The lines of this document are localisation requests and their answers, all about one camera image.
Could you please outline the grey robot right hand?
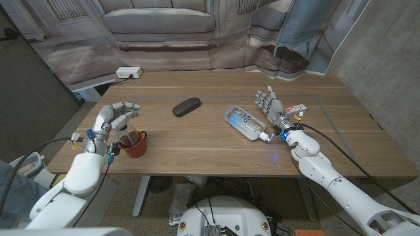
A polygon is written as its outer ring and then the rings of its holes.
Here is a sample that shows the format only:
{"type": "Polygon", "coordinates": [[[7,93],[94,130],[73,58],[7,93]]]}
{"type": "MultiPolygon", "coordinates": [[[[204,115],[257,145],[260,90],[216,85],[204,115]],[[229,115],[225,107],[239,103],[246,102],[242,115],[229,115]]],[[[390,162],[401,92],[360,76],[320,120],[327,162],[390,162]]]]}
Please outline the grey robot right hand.
{"type": "Polygon", "coordinates": [[[286,130],[287,132],[296,129],[296,126],[289,120],[285,113],[282,102],[277,99],[273,88],[268,85],[268,92],[258,91],[255,95],[255,103],[267,116],[267,119],[275,129],[286,130]]]}

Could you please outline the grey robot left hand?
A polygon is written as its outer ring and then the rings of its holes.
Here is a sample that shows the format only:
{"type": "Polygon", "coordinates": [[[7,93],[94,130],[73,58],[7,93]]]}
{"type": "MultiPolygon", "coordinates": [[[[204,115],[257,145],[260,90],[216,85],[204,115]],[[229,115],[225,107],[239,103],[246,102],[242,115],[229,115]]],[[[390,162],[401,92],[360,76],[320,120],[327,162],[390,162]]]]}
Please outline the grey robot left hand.
{"type": "Polygon", "coordinates": [[[118,102],[104,106],[98,113],[93,127],[87,131],[88,139],[83,153],[107,154],[108,138],[112,130],[116,131],[112,143],[117,142],[121,148],[131,148],[140,141],[135,128],[129,128],[129,119],[138,116],[141,108],[136,103],[118,102]]]}

